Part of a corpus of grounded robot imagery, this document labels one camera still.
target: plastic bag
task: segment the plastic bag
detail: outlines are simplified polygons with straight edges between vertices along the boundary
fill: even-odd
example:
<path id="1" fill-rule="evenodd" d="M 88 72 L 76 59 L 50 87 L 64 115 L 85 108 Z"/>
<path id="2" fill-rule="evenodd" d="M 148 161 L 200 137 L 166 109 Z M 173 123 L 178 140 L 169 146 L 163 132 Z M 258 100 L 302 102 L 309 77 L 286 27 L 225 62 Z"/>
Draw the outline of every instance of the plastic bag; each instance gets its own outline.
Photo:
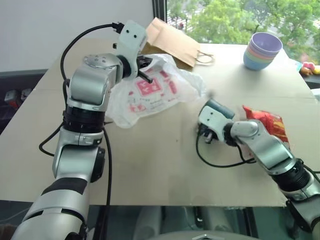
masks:
<path id="1" fill-rule="evenodd" d="M 152 62 L 141 71 L 153 79 L 152 83 L 137 77 L 122 80 L 111 89 L 106 116 L 121 128 L 130 128 L 141 117 L 159 113 L 179 102 L 192 102 L 205 94 L 202 77 L 177 68 L 171 55 L 146 57 L 152 58 Z"/>
<path id="2" fill-rule="evenodd" d="M 287 148 L 290 148 L 282 117 L 267 111 L 252 110 L 244 105 L 242 107 L 247 119 L 260 120 L 269 134 L 278 137 Z"/>

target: table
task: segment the table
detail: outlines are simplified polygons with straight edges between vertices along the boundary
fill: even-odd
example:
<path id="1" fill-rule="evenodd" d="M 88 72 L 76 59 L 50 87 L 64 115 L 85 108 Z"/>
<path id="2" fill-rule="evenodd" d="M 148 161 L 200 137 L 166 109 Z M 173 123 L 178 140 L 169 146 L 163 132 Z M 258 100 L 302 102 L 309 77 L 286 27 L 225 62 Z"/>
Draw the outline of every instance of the table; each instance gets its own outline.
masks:
<path id="1" fill-rule="evenodd" d="M 295 156 L 320 170 L 320 105 L 306 83 L 287 64 L 281 51 L 262 71 L 242 64 L 244 45 L 202 44 L 214 54 L 212 65 L 197 65 L 215 99 L 244 115 L 242 104 L 282 116 Z M 71 76 L 86 54 L 112 52 L 104 39 L 82 39 L 65 60 Z M 62 121 L 64 109 L 59 59 L 17 111 L 0 136 L 0 199 L 33 202 L 49 186 L 53 158 L 38 150 L 39 143 Z M 112 205 L 163 206 L 284 206 L 285 197 L 258 164 L 218 169 L 203 164 L 195 150 L 197 117 L 203 97 L 141 118 L 130 129 L 107 125 L 112 155 Z M 58 138 L 45 148 L 54 152 Z M 216 164 L 240 160 L 235 147 L 215 142 L 200 146 Z M 102 178 L 90 186 L 90 204 L 106 201 L 108 164 Z"/>

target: stacked bowl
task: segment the stacked bowl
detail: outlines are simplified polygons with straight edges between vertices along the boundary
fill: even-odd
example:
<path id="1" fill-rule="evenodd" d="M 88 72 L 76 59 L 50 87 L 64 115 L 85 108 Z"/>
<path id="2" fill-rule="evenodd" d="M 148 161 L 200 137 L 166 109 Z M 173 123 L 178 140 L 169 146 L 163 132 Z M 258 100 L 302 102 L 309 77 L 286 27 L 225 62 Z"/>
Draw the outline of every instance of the stacked bowl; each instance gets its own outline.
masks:
<path id="1" fill-rule="evenodd" d="M 244 52 L 244 65 L 251 70 L 261 70 L 267 67 L 282 49 L 283 44 L 279 38 L 267 33 L 257 32 Z"/>

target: blue bowl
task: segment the blue bowl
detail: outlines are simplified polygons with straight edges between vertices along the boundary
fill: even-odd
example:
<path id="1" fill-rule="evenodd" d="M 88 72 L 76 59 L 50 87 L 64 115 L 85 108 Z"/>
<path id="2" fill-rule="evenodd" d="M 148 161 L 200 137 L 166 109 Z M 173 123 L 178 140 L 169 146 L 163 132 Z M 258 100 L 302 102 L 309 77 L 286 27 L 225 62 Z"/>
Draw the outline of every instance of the blue bowl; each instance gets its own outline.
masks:
<path id="1" fill-rule="evenodd" d="M 264 69 L 265 67 L 267 67 L 271 62 L 269 62 L 269 63 L 256 62 L 256 61 L 251 60 L 246 55 L 246 53 L 244 53 L 244 55 L 243 55 L 243 63 L 248 69 L 258 71 L 258 70 L 261 70 L 261 69 Z"/>

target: red chip bag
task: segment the red chip bag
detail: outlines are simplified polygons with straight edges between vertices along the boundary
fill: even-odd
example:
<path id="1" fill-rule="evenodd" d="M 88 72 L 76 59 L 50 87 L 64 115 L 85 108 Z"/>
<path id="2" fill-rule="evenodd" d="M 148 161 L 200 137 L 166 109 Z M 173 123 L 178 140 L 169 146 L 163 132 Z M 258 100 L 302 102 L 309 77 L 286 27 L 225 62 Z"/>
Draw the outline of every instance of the red chip bag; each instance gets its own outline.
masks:
<path id="1" fill-rule="evenodd" d="M 281 141 L 287 143 L 289 147 L 289 141 L 286 135 L 285 125 L 280 116 L 267 111 L 252 110 L 251 108 L 244 105 L 242 107 L 245 111 L 247 119 L 260 120 L 269 134 L 278 137 Z"/>

